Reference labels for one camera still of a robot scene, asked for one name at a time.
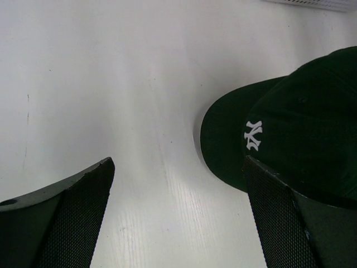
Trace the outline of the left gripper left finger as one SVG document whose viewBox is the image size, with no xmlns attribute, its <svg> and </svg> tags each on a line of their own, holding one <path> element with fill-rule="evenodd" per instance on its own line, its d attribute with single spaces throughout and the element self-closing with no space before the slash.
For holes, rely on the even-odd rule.
<svg viewBox="0 0 357 268">
<path fill-rule="evenodd" d="M 107 157 L 1 202 L 1 267 L 90 267 L 114 179 Z"/>
</svg>

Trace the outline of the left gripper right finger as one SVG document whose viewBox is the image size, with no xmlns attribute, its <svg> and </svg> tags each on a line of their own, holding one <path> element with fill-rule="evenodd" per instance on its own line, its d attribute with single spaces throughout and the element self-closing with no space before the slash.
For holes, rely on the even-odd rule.
<svg viewBox="0 0 357 268">
<path fill-rule="evenodd" d="M 356 201 L 285 178 L 247 156 L 242 167 L 267 267 L 356 267 Z"/>
</svg>

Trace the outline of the dark green NY cap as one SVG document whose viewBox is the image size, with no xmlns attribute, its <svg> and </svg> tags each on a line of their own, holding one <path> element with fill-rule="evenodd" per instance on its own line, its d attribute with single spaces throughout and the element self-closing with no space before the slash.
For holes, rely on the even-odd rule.
<svg viewBox="0 0 357 268">
<path fill-rule="evenodd" d="M 216 100 L 200 128 L 209 170 L 246 191 L 244 158 L 324 193 L 356 199 L 356 47 Z"/>
</svg>

